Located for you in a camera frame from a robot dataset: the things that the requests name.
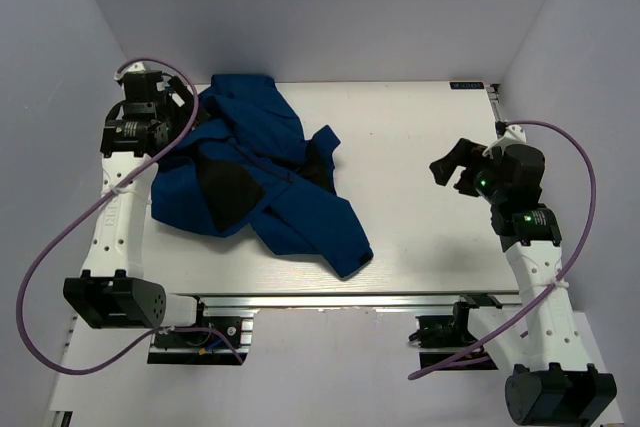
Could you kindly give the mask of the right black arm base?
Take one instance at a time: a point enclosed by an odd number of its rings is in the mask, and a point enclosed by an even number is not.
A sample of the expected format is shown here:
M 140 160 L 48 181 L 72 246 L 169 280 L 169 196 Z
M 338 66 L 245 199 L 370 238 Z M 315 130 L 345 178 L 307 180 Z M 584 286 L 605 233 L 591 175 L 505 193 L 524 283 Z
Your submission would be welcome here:
M 448 356 L 473 344 L 469 333 L 469 312 L 481 307 L 503 308 L 500 301 L 489 294 L 464 294 L 453 304 L 450 314 L 427 314 L 417 317 L 417 329 L 409 335 L 410 346 L 418 347 L 420 368 L 431 367 Z

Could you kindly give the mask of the blue jacket with black lining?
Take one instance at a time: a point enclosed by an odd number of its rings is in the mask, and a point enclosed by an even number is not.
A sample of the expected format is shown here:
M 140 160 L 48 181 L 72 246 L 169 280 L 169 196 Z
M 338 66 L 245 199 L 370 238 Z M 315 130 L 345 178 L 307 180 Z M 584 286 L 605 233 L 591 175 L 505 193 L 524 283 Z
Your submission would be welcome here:
M 318 255 L 348 278 L 374 253 L 335 188 L 330 126 L 311 138 L 263 75 L 215 75 L 199 95 L 206 122 L 158 163 L 151 216 L 184 232 L 227 238 L 250 226 L 276 255 Z

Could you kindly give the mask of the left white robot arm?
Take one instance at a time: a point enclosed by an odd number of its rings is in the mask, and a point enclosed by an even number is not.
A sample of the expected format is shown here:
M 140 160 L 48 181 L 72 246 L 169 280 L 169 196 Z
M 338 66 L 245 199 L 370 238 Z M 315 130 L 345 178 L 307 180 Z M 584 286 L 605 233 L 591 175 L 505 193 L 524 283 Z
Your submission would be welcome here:
M 188 345 L 211 334 L 192 296 L 146 279 L 142 241 L 156 155 L 174 146 L 193 110 L 181 79 L 141 63 L 116 75 L 123 101 L 108 112 L 100 145 L 103 201 L 88 255 L 63 296 L 92 328 L 177 328 Z

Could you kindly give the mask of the white front panel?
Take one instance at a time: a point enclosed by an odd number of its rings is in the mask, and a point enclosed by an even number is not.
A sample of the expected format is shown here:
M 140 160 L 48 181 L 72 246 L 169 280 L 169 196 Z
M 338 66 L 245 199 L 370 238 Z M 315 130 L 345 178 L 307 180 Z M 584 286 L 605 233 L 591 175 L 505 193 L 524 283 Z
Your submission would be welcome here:
M 148 348 L 61 377 L 51 407 L 75 426 L 508 426 L 496 371 L 413 381 L 409 312 L 264 309 L 241 366 L 150 365 Z

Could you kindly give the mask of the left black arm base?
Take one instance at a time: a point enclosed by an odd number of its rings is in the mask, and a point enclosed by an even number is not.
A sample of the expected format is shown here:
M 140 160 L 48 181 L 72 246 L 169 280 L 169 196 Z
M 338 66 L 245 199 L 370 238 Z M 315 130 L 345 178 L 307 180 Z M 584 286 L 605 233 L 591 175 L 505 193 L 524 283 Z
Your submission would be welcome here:
M 257 309 L 232 297 L 202 297 L 194 331 L 152 337 L 147 363 L 177 366 L 239 366 L 252 343 Z

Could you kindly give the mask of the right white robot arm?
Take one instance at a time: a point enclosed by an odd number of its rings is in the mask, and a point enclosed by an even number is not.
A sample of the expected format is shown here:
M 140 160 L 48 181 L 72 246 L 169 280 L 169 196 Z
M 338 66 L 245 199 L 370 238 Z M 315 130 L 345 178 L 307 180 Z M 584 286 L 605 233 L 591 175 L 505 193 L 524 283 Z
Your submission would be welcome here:
M 509 314 L 492 295 L 467 295 L 454 305 L 451 331 L 466 345 L 460 353 L 411 374 L 473 365 L 484 351 L 503 375 L 504 398 L 519 426 L 591 426 L 613 402 L 617 386 L 584 347 L 574 320 L 554 212 L 540 200 L 546 158 L 527 144 L 523 126 L 496 125 L 484 146 L 461 138 L 430 170 L 444 186 L 457 169 L 455 189 L 481 197 L 514 274 L 522 309 Z

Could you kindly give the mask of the right blue table label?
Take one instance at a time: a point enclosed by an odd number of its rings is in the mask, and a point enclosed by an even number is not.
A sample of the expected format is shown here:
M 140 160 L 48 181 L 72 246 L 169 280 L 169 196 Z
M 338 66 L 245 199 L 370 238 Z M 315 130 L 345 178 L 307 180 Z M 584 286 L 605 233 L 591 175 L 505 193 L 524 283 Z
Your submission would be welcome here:
M 450 81 L 452 90 L 484 90 L 485 85 L 481 81 Z

